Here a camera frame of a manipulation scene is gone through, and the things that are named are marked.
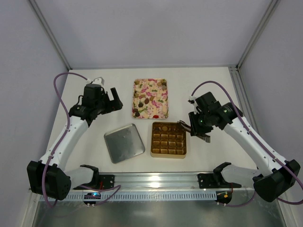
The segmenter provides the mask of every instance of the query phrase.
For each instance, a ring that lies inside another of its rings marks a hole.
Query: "chocolate compartment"
[[[152,157],[184,158],[186,152],[186,132],[177,123],[152,124]]]

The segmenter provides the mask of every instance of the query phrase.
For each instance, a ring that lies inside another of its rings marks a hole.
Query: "cable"
[[[249,134],[254,138],[254,140],[265,150],[266,153],[268,153],[269,156],[271,156],[277,163],[279,163],[297,182],[298,184],[300,185],[300,187],[302,188],[303,190],[303,183],[300,181],[300,179],[286,166],[283,164],[283,162],[281,162],[279,159],[277,159],[277,157],[275,155],[273,155],[268,149],[267,147],[265,147],[265,145],[256,137],[256,135],[250,131],[250,129],[248,128],[248,126],[245,124],[245,122],[243,121],[242,117],[240,116],[238,110],[237,110],[237,107],[235,105],[235,103],[233,102],[231,96],[228,94],[227,90],[221,85],[219,84],[218,82],[216,81],[206,81],[206,82],[203,82],[201,83],[199,86],[197,86],[193,93],[191,94],[191,96],[194,96],[194,93],[198,90],[199,87],[201,87],[202,85],[204,84],[208,84],[208,83],[213,83],[213,84],[216,84],[218,85],[223,91],[224,93],[227,95],[229,101],[231,102],[240,122],[242,123],[243,127],[247,130],[247,132],[249,132]],[[298,202],[289,202],[289,201],[285,201],[281,198],[277,198],[279,201],[281,202],[284,202],[284,203],[287,203],[287,204],[291,204],[291,205],[300,205],[300,204],[303,204],[303,199],[301,201],[298,201]]]
[[[232,188],[232,192],[231,192],[231,194],[233,193],[233,184],[231,183],[231,188]]]
[[[76,76],[78,76],[78,77],[81,77],[81,78],[87,80],[86,77],[84,77],[84,76],[82,76],[82,75],[80,75],[80,74],[78,74],[78,73],[74,73],[74,72],[63,72],[63,73],[60,73],[60,74],[58,74],[58,75],[53,79],[53,87],[54,87],[55,92],[56,92],[56,94],[57,94],[57,97],[58,97],[58,99],[59,99],[59,101],[60,101],[60,103],[61,103],[61,105],[62,105],[62,107],[63,107],[63,109],[64,109],[64,111],[65,111],[65,113],[66,113],[67,127],[66,127],[66,129],[65,129],[65,131],[64,131],[64,133],[63,133],[63,135],[61,136],[61,138],[58,140],[58,142],[57,142],[56,145],[54,146],[54,148],[53,148],[53,150],[52,150],[50,156],[48,157],[47,162],[46,162],[45,167],[44,167],[44,170],[43,170],[43,174],[42,174],[42,193],[43,193],[43,197],[44,197],[44,200],[45,200],[46,204],[47,204],[50,208],[52,208],[52,207],[54,207],[54,206],[56,205],[57,200],[55,201],[55,203],[54,203],[53,205],[50,204],[50,202],[48,201],[47,194],[46,194],[46,188],[45,188],[45,177],[46,177],[46,172],[47,172],[47,168],[48,168],[48,166],[49,166],[49,163],[51,162],[51,159],[52,159],[52,157],[53,157],[53,155],[54,155],[56,149],[58,148],[59,144],[60,144],[60,143],[62,142],[62,140],[64,139],[66,133],[68,132],[68,130],[69,130],[69,128],[70,128],[70,122],[71,122],[71,121],[70,121],[70,116],[69,116],[69,114],[68,114],[68,110],[67,110],[67,108],[66,108],[64,102],[62,101],[61,96],[60,96],[60,94],[59,94],[59,91],[58,91],[58,89],[57,89],[56,81],[57,81],[57,79],[58,79],[60,76],[62,76],[62,75],[68,75],[68,74],[76,75]]]
[[[111,190],[117,188],[117,190],[115,190],[115,192],[113,194],[111,194],[108,198],[106,198],[105,200],[102,200],[102,201],[94,204],[94,206],[99,206],[99,205],[102,205],[102,204],[106,203],[107,201],[109,201],[120,190],[121,185],[117,185],[115,187],[112,187],[112,188],[109,188],[109,189],[103,189],[103,190],[89,188],[89,187],[86,187],[84,185],[80,185],[79,187],[82,187],[82,188],[85,188],[85,189],[89,189],[89,190],[92,190],[92,191],[95,191],[95,192],[108,192],[108,191],[111,191]],[[84,208],[84,207],[87,207],[87,206],[80,206],[80,207],[76,208],[75,210],[71,211],[70,213],[68,213],[66,215],[54,215],[53,217],[55,217],[55,218],[65,218],[65,217],[73,214],[74,212],[76,212],[76,211],[78,211],[78,210],[80,210],[81,208]]]
[[[217,204],[218,205],[223,205],[225,207],[234,207],[234,208],[236,208],[236,207],[244,207],[244,206],[250,204],[254,200],[254,198],[256,197],[256,195],[257,195],[257,193],[255,191],[250,200],[248,200],[246,203],[243,203],[243,204],[240,204],[240,205],[230,205],[230,204],[221,203],[221,202],[217,202]]]

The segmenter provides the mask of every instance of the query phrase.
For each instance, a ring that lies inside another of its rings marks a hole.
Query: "black mount bracket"
[[[115,175],[98,175],[98,184],[94,189],[109,189],[115,185]],[[101,194],[99,192],[89,192],[84,196],[84,199],[100,199]],[[84,201],[87,204],[96,204],[95,201]]]
[[[231,165],[229,162],[224,162],[214,169],[212,174],[198,174],[199,188],[201,189],[216,189],[216,202],[229,203],[232,200],[232,191],[220,191],[218,188],[241,188],[238,183],[226,182],[221,174],[221,171]]]
[[[115,175],[101,175],[98,171],[98,168],[89,166],[89,165],[81,165],[82,167],[90,168],[94,171],[93,179],[90,183],[84,184],[84,186],[93,188],[93,189],[109,189],[114,187],[115,185]],[[75,190],[83,190],[82,187],[76,187]]]

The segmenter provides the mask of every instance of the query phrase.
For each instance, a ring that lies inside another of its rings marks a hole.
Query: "white table surface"
[[[223,162],[255,169],[256,166],[246,152],[225,132],[215,128],[209,135],[211,143],[187,134],[187,155],[184,159],[153,158],[150,155],[152,123],[159,120],[132,118],[133,82],[140,78],[165,78],[168,81],[169,117],[166,122],[184,120],[189,124],[188,113],[193,106],[187,102],[195,87],[207,80],[222,84],[230,93],[235,104],[238,100],[227,67],[210,68],[161,68],[161,69],[114,69],[114,70],[71,70],[94,79],[102,76],[105,90],[115,87],[123,103],[122,110],[99,115],[83,134],[72,152],[65,170],[73,170],[80,165],[96,166],[100,172],[198,172],[212,171]],[[77,103],[83,94],[85,80],[69,75],[63,91],[63,101],[68,110]],[[203,85],[195,96],[211,91],[223,105],[228,102],[224,92],[213,84]],[[58,108],[48,148],[53,144],[66,122],[62,106]],[[145,152],[129,160],[113,164],[104,141],[108,131],[134,123],[145,145]]]

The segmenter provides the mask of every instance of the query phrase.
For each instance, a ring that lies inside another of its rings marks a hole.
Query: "robotic arm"
[[[214,170],[216,174],[214,179],[218,184],[221,181],[254,188],[256,193],[268,202],[272,202],[293,186],[295,179],[256,142],[250,133],[253,133],[277,159],[283,161],[296,176],[300,165],[295,160],[287,161],[274,151],[254,131],[239,109],[241,119],[249,127],[249,131],[243,127],[232,104],[221,106],[211,92],[198,98],[193,97],[189,102],[195,106],[195,110],[189,113],[191,136],[201,136],[213,130],[213,126],[219,127],[233,137],[257,165],[258,169],[253,170],[223,163]]]
[[[103,85],[104,80],[102,78],[97,78],[92,83],[87,84],[84,88],[83,95],[79,96],[78,103],[69,111],[70,128],[52,156],[45,177],[46,194],[51,198],[63,200],[70,191],[70,188],[75,188],[82,184],[92,187],[99,182],[99,171],[96,167],[82,165],[78,169],[69,172],[64,172],[64,170],[71,152],[79,138],[89,128],[92,121],[95,120],[99,114],[107,114],[122,109],[123,104],[119,99],[116,89],[111,88],[114,99],[109,100]],[[45,164],[57,142],[66,131],[66,126],[67,124],[64,126],[55,143],[40,160],[38,162],[31,161],[27,166],[31,190],[34,193],[43,194],[42,173]]]

